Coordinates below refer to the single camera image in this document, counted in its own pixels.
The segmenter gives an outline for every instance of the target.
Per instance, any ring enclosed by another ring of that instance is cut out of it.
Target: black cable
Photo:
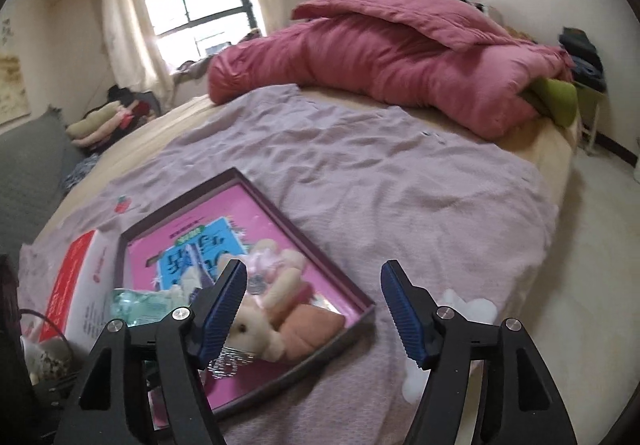
[[[69,350],[69,355],[71,356],[70,359],[70,363],[73,364],[74,363],[74,350],[71,347],[71,344],[69,344],[69,341],[66,339],[65,333],[63,333],[62,331],[60,331],[60,328],[58,326],[56,326],[52,320],[47,317],[46,315],[43,315],[42,313],[36,311],[36,310],[31,310],[28,308],[22,308],[20,309],[20,317],[22,317],[22,315],[33,315],[34,317],[38,317],[42,320],[44,320],[47,324],[49,324],[49,326],[51,326],[55,332],[60,335],[60,338],[62,338],[62,341],[65,343],[66,347]]]

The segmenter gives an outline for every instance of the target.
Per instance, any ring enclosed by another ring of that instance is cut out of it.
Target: beige mattress
[[[333,89],[305,89],[302,94],[313,100],[331,101],[352,108],[388,107],[365,96]],[[100,193],[109,181],[143,164],[172,139],[201,125],[222,107],[225,106],[213,105],[208,96],[194,98],[119,141],[104,153],[89,176],[71,191],[40,235],[51,231],[78,206]],[[407,109],[407,112],[429,126],[482,142],[434,108]],[[544,176],[552,199],[561,205],[577,146],[577,133],[577,122],[572,128],[561,130],[548,118],[539,118],[510,132],[497,144],[535,165]]]

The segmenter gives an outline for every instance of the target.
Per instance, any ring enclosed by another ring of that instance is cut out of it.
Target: purple bedsheet
[[[380,292],[380,266],[398,259],[436,300],[469,303],[480,311],[475,318],[492,322],[521,305],[557,214],[532,164],[425,128],[397,107],[362,112],[320,104],[296,86],[250,92],[24,247],[21,306],[46,308],[65,250],[82,233],[98,228],[115,246],[148,213],[237,167],[378,307],[375,335],[224,422],[227,442],[401,443],[417,405],[407,396],[413,380]],[[117,214],[121,196],[131,205]]]

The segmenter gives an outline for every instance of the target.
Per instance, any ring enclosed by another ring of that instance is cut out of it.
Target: plush toy
[[[116,115],[120,106],[120,102],[109,102],[109,104],[103,108],[90,112],[84,120],[72,123],[66,128],[67,136],[71,139],[86,138],[97,131],[100,126],[111,120],[111,118]]]
[[[248,255],[222,255],[220,272],[231,259],[247,268],[248,283],[225,346],[266,361],[297,363],[343,329],[342,315],[308,304],[314,288],[302,280],[306,257],[262,239]]]
[[[297,250],[282,250],[278,254],[278,245],[273,239],[261,239],[252,246],[248,255],[221,255],[218,273],[223,272],[231,259],[242,261],[249,277],[260,277],[267,284],[272,284],[283,269],[295,268],[302,273],[306,266],[306,257]]]
[[[344,315],[311,304],[300,304],[280,327],[284,342],[284,360],[297,364],[327,345],[342,331]]]
[[[271,327],[264,311],[251,296],[242,299],[225,346],[268,362],[277,362],[284,354],[282,336]]]
[[[103,123],[96,131],[82,139],[72,140],[76,147],[91,147],[111,135],[123,121],[131,116],[129,109],[120,106],[113,118]]]

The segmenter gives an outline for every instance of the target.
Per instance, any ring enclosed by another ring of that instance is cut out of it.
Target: black baseboard
[[[610,153],[615,154],[621,160],[626,161],[631,167],[638,165],[638,156],[633,154],[629,149],[622,147],[618,142],[613,141],[603,133],[597,133],[596,143],[602,148],[607,149]]]

